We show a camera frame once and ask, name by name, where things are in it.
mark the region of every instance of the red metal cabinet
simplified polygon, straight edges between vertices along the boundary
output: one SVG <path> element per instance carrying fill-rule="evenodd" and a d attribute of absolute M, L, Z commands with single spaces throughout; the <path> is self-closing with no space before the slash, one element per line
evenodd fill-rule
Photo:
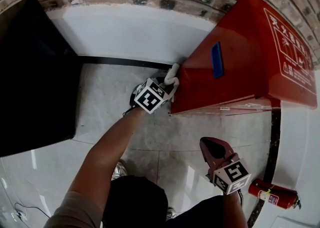
<path fill-rule="evenodd" d="M 223 75 L 214 78 L 217 42 Z M 237 0 L 181 66 L 179 79 L 173 114 L 261 112 L 279 109 L 281 100 L 317 107 L 309 48 L 263 0 Z"/>

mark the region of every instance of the sleeve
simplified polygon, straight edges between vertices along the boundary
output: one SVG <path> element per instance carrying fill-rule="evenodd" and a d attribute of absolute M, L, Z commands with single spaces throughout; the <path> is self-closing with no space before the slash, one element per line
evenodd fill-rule
<path fill-rule="evenodd" d="M 44 228 L 99 228 L 102 213 L 94 202 L 75 191 L 68 191 Z"/>

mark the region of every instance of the shoe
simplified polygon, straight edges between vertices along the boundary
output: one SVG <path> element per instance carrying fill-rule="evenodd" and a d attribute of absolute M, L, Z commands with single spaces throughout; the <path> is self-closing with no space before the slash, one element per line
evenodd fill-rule
<path fill-rule="evenodd" d="M 173 219 L 177 216 L 177 212 L 174 210 L 173 207 L 168 207 L 167 211 L 166 211 L 166 220 L 170 220 Z"/>
<path fill-rule="evenodd" d="M 125 166 L 120 161 L 118 161 L 118 163 L 116 164 L 116 167 L 113 171 L 111 181 L 118 179 L 120 177 L 125 177 L 127 175 L 128 175 L 128 172 L 127 172 Z"/>

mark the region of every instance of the person's right arm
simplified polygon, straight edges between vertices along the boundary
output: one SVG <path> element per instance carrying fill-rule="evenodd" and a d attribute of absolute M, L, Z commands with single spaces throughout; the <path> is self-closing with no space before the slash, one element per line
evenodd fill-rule
<path fill-rule="evenodd" d="M 223 228 L 248 228 L 236 191 L 223 195 Z"/>

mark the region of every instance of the fire extinguisher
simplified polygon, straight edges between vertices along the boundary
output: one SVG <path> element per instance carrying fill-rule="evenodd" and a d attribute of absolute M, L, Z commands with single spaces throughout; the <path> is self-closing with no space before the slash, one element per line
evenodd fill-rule
<path fill-rule="evenodd" d="M 295 208 L 296 206 L 301 209 L 300 199 L 295 190 L 255 179 L 250 184 L 248 192 L 265 202 L 269 202 L 286 210 L 291 207 Z"/>

